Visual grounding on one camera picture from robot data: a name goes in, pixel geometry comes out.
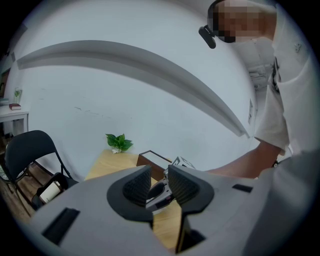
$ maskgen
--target white shirt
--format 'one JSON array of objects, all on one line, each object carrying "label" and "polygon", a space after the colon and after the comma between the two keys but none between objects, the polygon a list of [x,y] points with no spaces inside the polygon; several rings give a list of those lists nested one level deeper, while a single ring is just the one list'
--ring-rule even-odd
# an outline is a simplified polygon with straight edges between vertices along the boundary
[{"label": "white shirt", "polygon": [[255,134],[293,154],[320,148],[319,64],[299,27],[279,5],[272,47],[278,70],[266,93],[264,114]]}]

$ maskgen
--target small box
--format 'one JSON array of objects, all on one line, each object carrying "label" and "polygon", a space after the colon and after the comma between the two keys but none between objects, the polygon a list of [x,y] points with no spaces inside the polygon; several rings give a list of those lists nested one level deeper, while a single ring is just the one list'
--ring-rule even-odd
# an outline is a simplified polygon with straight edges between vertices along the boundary
[{"label": "small box", "polygon": [[164,171],[171,165],[171,161],[164,158],[163,156],[149,150],[139,154],[136,166],[151,166],[151,177],[156,181],[162,180],[164,176]]},{"label": "small box", "polygon": [[173,161],[173,166],[184,166],[188,167],[191,169],[196,169],[192,163],[184,159],[182,156],[178,156],[174,161]]}]

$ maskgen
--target curved ceiling beam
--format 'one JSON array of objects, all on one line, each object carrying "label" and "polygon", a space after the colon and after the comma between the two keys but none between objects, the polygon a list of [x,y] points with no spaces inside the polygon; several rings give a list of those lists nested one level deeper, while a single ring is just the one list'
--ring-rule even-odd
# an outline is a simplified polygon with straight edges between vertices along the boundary
[{"label": "curved ceiling beam", "polygon": [[[79,57],[88,58],[88,61],[78,62]],[[109,64],[104,66],[89,59],[105,60]],[[19,69],[48,65],[90,67],[143,80],[192,104],[237,136],[248,136],[237,116],[200,79],[168,59],[142,48],[112,41],[69,41],[31,52],[18,59],[17,64]],[[153,82],[152,79],[145,81],[146,72],[169,83]]]}]

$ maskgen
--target wooden table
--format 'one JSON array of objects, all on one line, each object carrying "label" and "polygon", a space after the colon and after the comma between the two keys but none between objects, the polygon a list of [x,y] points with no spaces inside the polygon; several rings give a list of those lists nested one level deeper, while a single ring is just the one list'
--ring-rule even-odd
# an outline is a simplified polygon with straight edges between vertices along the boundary
[{"label": "wooden table", "polygon": [[[111,150],[102,151],[85,180],[112,174],[123,169],[136,167],[138,155],[129,153],[113,154]],[[157,181],[151,178],[151,185]],[[176,200],[162,212],[153,216],[153,232],[163,245],[172,249],[176,247],[181,222],[181,208]]]}]

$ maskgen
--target red book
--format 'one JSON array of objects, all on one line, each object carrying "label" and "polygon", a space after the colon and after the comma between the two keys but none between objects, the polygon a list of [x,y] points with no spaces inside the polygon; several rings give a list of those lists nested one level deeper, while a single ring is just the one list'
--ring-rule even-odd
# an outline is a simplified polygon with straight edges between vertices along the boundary
[{"label": "red book", "polygon": [[12,103],[12,104],[9,104],[9,108],[11,110],[20,110],[21,109],[21,106],[17,103]]}]

